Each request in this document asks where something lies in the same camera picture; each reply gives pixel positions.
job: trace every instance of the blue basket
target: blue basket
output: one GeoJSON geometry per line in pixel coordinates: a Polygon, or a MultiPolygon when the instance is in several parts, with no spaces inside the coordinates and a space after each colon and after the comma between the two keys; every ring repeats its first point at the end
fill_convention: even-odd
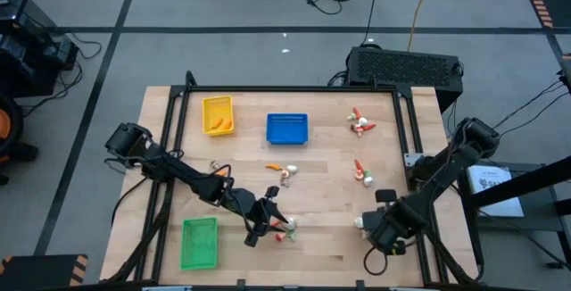
{"type": "Polygon", "coordinates": [[[274,145],[302,145],[308,140],[305,113],[269,113],[266,140],[274,145]]]}

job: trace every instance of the yellow basket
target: yellow basket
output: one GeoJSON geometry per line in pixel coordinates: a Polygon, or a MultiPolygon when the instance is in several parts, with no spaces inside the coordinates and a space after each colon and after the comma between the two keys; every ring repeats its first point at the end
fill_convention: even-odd
{"type": "Polygon", "coordinates": [[[217,96],[203,99],[203,132],[209,136],[234,133],[232,96],[217,96]]]}

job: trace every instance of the wooden tabletop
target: wooden tabletop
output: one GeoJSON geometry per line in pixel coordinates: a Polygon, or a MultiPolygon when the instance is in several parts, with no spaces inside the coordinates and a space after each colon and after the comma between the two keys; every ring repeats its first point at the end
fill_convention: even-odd
{"type": "MultiPolygon", "coordinates": [[[[168,102],[168,87],[149,87],[141,109],[139,124],[149,128],[156,141],[168,102]]],[[[422,144],[427,154],[436,154],[446,146],[443,121],[432,88],[414,88],[414,103],[422,144]]],[[[170,131],[174,141],[178,109],[170,131]]],[[[407,126],[408,144],[412,139],[406,105],[401,102],[407,126]]],[[[279,185],[279,174],[264,168],[268,163],[293,164],[299,172],[282,187],[275,198],[285,216],[299,223],[296,241],[277,242],[272,234],[262,237],[255,248],[244,245],[246,231],[242,219],[222,208],[199,201],[190,187],[175,185],[169,231],[164,249],[162,284],[235,285],[245,279],[247,285],[354,286],[363,279],[366,286],[422,286],[416,247],[403,256],[390,256],[388,269],[380,277],[367,274],[363,257],[371,247],[361,238],[353,220],[362,212],[377,208],[374,192],[379,188],[407,194],[401,149],[390,94],[373,93],[212,93],[193,92],[186,116],[182,140],[182,160],[207,172],[209,163],[232,165],[235,187],[263,196],[268,186],[279,185]],[[236,131],[233,135],[208,137],[202,131],[202,100],[205,97],[233,96],[236,131]],[[345,120],[358,106],[377,127],[357,138],[345,120]],[[306,145],[279,146],[266,141],[266,116],[271,112],[304,112],[309,116],[310,140],[306,145]],[[371,170],[375,182],[366,188],[353,178],[353,160],[371,170]],[[181,270],[181,225],[184,219],[215,216],[219,221],[218,267],[214,270],[181,270]]],[[[122,194],[141,179],[137,170],[128,172],[122,194]]],[[[150,191],[141,186],[120,206],[103,263],[101,278],[110,277],[131,254],[140,237],[150,191]]],[[[468,275],[477,275],[468,227],[460,199],[451,191],[436,202],[436,214],[442,241],[468,275]]],[[[426,243],[432,279],[437,280],[434,252],[426,243]]],[[[150,277],[155,246],[149,247],[145,277],[150,277]]],[[[381,270],[383,256],[369,256],[371,270],[381,270]]]]}

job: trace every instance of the green basket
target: green basket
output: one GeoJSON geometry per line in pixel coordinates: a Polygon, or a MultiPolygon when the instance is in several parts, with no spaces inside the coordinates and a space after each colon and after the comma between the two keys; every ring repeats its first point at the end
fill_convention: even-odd
{"type": "Polygon", "coordinates": [[[216,268],[218,262],[218,222],[216,218],[184,220],[180,269],[216,268]]]}

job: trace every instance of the orange carrot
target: orange carrot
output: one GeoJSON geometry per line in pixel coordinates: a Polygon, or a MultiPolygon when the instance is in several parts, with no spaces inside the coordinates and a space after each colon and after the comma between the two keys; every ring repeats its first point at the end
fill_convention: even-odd
{"type": "Polygon", "coordinates": [[[376,124],[368,124],[367,126],[363,126],[363,130],[370,130],[373,129],[376,126],[376,124]]]}
{"type": "Polygon", "coordinates": [[[360,170],[360,172],[365,171],[365,169],[363,169],[363,166],[361,166],[360,162],[355,160],[355,167],[357,168],[357,170],[360,170]]]}
{"type": "Polygon", "coordinates": [[[216,129],[216,128],[220,127],[220,125],[222,124],[222,121],[224,121],[224,118],[221,118],[221,117],[220,117],[220,119],[218,119],[218,120],[214,123],[214,126],[212,126],[211,129],[216,129]]]}
{"type": "Polygon", "coordinates": [[[357,116],[356,119],[358,120],[358,119],[360,118],[360,113],[359,113],[359,111],[357,110],[357,107],[353,107],[353,112],[355,112],[355,116],[357,116]]]}
{"type": "Polygon", "coordinates": [[[271,170],[281,170],[282,169],[281,167],[279,167],[278,164],[268,164],[268,165],[266,165],[266,168],[269,168],[271,170]]]}

